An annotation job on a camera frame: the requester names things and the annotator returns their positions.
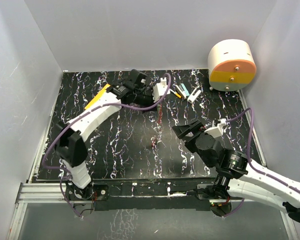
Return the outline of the round pastel drawer cabinet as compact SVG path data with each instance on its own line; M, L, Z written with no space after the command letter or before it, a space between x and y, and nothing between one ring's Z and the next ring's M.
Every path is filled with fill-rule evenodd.
M215 44L207 58L209 85L222 92L239 91L255 77L257 67L250 46L240 39Z

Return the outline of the light blue marker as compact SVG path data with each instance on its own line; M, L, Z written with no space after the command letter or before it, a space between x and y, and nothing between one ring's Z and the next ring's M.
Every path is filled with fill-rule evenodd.
M182 99L186 99L188 97L185 89L181 85L175 85L174 87L176 92L181 96Z

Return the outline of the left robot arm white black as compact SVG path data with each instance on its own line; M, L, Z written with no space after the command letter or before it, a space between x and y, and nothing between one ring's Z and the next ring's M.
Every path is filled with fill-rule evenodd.
M76 185L75 192L81 199L89 199L94 189L89 184L91 177L86 166L87 139L99 125L120 111L122 105L136 104L147 108L160 99L158 88L150 86L147 78L145 73L133 69L127 78L108 82L83 113L62 127L66 131L54 149L70 172L72 183Z

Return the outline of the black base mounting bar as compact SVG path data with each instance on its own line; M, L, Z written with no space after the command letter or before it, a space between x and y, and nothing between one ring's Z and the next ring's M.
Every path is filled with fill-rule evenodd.
M90 211L232 210L232 201L224 193L214 193L214 178L131 178L93 179L85 189L66 181L65 195L75 205L87 204Z

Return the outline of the yellow white pen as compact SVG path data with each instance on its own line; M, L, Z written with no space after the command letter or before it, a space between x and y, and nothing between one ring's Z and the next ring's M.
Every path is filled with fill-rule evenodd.
M170 90L176 97L178 97L179 99L182 99L182 96L180 94L178 94L177 92L173 91L172 89Z

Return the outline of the yellow notebook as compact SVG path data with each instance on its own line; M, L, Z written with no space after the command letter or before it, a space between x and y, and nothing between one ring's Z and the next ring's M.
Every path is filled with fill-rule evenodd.
M85 110L88 110L91 106L93 106L107 91L107 88L110 87L110 84L106 84L97 94L96 96L84 107Z

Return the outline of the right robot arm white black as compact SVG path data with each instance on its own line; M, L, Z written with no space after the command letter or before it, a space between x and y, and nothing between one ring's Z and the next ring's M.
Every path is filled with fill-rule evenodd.
M217 177L199 194L206 198L242 198L273 208L300 223L300 182L291 180L258 164L242 152L225 148L218 140L227 120L214 120L205 128L199 121L173 126L176 136L204 164L215 168Z

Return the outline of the white clip tool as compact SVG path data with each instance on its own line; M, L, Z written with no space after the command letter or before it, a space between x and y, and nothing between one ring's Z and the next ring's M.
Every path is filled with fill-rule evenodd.
M192 93L188 96L187 98L187 102L193 104L196 99L198 98L198 96L201 94L201 90L197 87L195 88Z

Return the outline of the aluminium frame rail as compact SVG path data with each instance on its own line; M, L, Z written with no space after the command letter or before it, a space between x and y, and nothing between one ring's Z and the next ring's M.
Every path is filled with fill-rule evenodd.
M22 183L7 239L32 235L33 240L75 240L82 236L94 225L92 216L76 216L62 195L65 189L64 183Z

